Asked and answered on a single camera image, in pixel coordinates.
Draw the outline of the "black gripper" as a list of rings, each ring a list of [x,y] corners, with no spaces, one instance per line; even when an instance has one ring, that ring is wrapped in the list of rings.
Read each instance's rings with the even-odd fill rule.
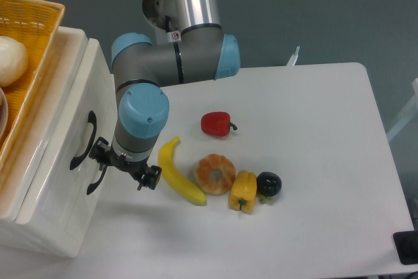
[[[151,152],[152,149],[144,152],[130,152],[123,149],[115,140],[112,145],[109,145],[104,138],[99,137],[88,156],[99,164],[101,176],[98,181],[91,183],[88,189],[99,187],[109,167],[129,173],[138,182],[138,191],[142,188],[155,189],[159,183],[162,169],[156,165],[148,166],[147,162]]]

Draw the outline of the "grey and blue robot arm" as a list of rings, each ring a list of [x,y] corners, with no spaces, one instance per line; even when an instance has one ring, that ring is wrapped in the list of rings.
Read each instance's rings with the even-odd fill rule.
[[[169,116],[163,88],[234,76],[240,69],[237,39],[223,32],[216,0],[174,0],[162,28],[179,31],[180,39],[152,44],[143,34],[126,33],[114,41],[114,136],[99,139],[89,153],[101,167],[130,174],[140,188],[154,189],[161,176],[160,167],[147,161]]]

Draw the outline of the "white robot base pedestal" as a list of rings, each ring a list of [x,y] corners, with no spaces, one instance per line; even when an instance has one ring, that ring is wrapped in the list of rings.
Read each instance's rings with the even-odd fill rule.
[[[142,0],[142,11],[153,27],[157,44],[181,41],[175,0]]]

